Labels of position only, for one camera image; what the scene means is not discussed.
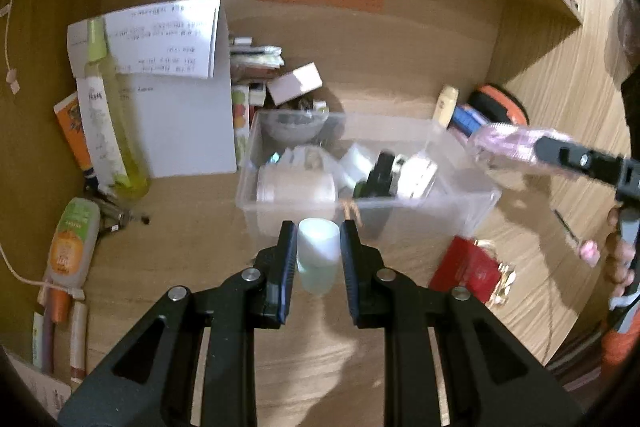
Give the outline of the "person's right hand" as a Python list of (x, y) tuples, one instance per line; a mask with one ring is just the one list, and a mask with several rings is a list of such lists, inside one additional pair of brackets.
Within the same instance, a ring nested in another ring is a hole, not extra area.
[(608, 212), (608, 225), (613, 231), (606, 236), (604, 243), (606, 258), (603, 276), (612, 286), (612, 297), (622, 297), (626, 289), (634, 281), (634, 270), (631, 269), (631, 261), (634, 259), (636, 250), (634, 245), (627, 243), (620, 236), (618, 217), (620, 217), (618, 208), (612, 208)]

